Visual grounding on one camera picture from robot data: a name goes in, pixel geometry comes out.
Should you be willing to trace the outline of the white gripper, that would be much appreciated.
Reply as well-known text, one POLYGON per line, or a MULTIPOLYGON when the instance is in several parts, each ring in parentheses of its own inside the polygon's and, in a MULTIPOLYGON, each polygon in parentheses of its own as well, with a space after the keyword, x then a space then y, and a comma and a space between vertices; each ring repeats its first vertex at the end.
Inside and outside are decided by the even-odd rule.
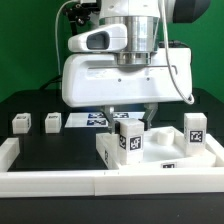
POLYGON ((64 64, 62 98, 71 107, 103 106, 111 134, 120 131, 120 122, 114 107, 104 105, 147 103, 140 119, 147 131, 158 110, 153 102, 180 101, 192 92, 188 48, 161 48, 148 66, 120 66, 118 54, 127 43, 123 24, 103 25, 68 40, 73 54, 64 64))

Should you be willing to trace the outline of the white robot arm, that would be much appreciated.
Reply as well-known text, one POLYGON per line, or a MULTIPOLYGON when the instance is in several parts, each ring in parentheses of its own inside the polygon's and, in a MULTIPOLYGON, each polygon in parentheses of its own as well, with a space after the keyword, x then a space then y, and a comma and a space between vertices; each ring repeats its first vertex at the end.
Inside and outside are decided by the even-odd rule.
POLYGON ((64 64, 62 98, 71 107, 101 106, 115 124, 113 107, 145 105, 149 124, 160 102, 194 103, 191 50, 157 33, 167 24, 192 23, 211 0, 82 0, 97 10, 95 27, 68 40, 72 55, 64 64))

